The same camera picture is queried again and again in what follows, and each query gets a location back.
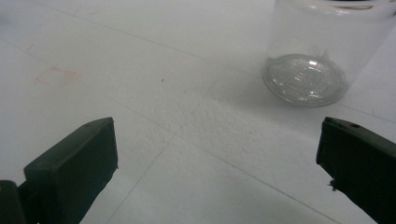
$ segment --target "clear plastic jar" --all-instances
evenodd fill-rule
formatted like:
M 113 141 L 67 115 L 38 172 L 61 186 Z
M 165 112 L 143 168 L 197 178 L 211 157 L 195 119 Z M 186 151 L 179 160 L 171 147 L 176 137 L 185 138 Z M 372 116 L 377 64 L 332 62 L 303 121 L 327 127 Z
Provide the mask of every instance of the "clear plastic jar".
M 276 0 L 264 82 L 292 104 L 334 103 L 395 22 L 396 0 Z

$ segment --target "jar rim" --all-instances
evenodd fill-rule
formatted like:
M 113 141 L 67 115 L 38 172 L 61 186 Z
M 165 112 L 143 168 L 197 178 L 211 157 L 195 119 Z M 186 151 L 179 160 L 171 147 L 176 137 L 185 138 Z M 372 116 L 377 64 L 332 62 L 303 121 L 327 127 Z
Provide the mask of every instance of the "jar rim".
M 277 0 L 310 13 L 365 20 L 396 17 L 396 0 Z

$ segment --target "white table surface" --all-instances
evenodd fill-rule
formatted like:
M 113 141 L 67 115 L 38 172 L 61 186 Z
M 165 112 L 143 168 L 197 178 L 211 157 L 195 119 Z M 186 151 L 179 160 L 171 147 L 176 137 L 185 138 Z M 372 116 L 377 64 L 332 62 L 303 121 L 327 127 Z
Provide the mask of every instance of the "white table surface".
M 326 116 L 396 141 L 396 32 L 334 105 L 263 85 L 274 1 L 0 0 L 0 179 L 115 120 L 120 169 L 82 223 L 372 224 L 316 165 Z

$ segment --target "plastic container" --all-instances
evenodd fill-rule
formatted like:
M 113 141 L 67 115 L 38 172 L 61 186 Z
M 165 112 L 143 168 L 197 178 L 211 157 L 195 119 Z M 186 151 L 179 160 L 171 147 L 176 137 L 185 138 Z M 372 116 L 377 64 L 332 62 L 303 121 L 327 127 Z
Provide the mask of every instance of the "plastic container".
M 334 103 L 395 23 L 396 0 L 276 0 L 263 80 L 295 105 Z

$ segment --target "jar bottom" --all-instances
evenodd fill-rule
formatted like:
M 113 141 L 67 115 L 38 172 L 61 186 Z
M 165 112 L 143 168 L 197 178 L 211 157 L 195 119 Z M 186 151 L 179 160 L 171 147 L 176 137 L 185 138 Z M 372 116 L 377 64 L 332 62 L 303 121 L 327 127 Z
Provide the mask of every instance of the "jar bottom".
M 324 57 L 289 54 L 269 58 L 262 77 L 275 95 L 295 105 L 329 105 L 347 90 L 344 71 Z

